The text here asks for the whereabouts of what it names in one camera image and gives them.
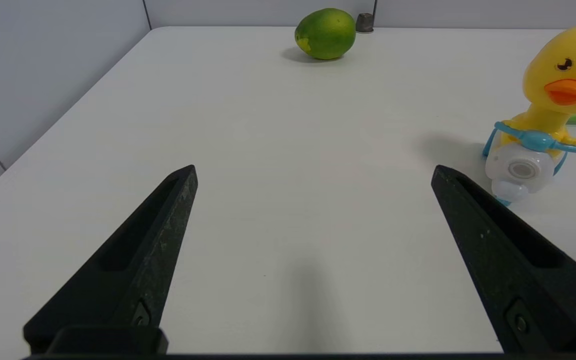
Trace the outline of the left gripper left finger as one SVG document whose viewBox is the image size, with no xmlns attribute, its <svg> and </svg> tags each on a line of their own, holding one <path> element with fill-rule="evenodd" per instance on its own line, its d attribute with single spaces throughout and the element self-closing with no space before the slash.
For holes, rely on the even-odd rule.
<svg viewBox="0 0 576 360">
<path fill-rule="evenodd" d="M 198 177 L 170 173 L 23 326 L 33 356 L 156 356 Z"/>
</svg>

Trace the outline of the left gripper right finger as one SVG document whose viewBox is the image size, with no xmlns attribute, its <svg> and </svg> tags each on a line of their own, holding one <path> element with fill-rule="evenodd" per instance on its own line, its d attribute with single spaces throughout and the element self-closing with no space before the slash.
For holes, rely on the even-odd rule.
<svg viewBox="0 0 576 360">
<path fill-rule="evenodd" d="M 430 185 L 506 354 L 576 354 L 576 261 L 464 173 Z"/>
</svg>

